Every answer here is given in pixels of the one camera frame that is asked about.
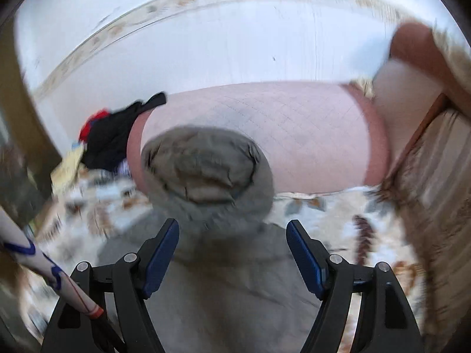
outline sofa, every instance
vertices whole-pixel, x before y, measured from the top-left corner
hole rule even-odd
[[[471,95],[446,50],[419,23],[400,26],[392,40],[388,62],[429,80],[423,85],[429,109],[382,184],[382,197],[395,202],[427,272],[426,351],[443,353],[467,351],[471,332]],[[387,83],[380,70],[376,93],[384,94]],[[402,85],[404,98],[423,96],[414,84],[415,90]]]

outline blue pad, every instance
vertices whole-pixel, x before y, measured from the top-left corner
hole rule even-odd
[[[286,241],[308,291],[314,293],[318,299],[323,299],[325,289],[322,285],[321,268],[293,221],[289,222],[286,227]]]
[[[142,287],[144,299],[148,299],[159,289],[177,247],[179,237],[180,228],[177,221],[173,220],[145,269],[145,284]]]

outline quilted fabric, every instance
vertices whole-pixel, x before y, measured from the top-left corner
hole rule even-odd
[[[369,100],[349,89],[319,82],[269,82],[172,94],[150,114],[141,138],[138,131],[131,132],[128,151],[135,149],[131,142],[140,141],[142,149],[175,126],[216,126],[245,134],[260,146],[276,192],[376,185],[387,170],[386,132]],[[133,177],[141,175],[136,159],[128,154]],[[139,178],[136,182],[144,189]]]

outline wallpaper border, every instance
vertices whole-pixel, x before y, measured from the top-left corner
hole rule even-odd
[[[94,55],[125,36],[148,25],[175,17],[183,12],[202,9],[217,4],[243,2],[250,0],[152,0],[109,23],[81,43],[73,50],[33,91],[36,103],[43,100],[75,69],[83,65]],[[357,12],[387,23],[399,23],[415,20],[412,14],[403,8],[391,5],[385,0],[291,0],[322,3],[341,9],[355,9]]]

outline black cloth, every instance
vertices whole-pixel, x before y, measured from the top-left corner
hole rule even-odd
[[[142,101],[136,101],[123,110],[95,121],[88,136],[82,163],[90,170],[98,168],[114,171],[126,158],[129,133],[136,118],[166,102],[165,93],[158,93],[144,104]]]

